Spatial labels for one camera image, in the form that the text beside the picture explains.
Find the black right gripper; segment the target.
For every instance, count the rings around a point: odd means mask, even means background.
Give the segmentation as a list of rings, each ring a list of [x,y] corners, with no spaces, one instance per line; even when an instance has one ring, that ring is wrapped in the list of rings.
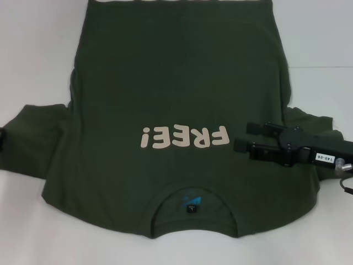
[[[278,136],[279,146],[269,146],[236,139],[234,151],[248,153],[251,160],[274,162],[291,167],[296,163],[352,171],[352,142],[311,135],[299,127],[285,129],[273,123],[248,123],[250,135]]]

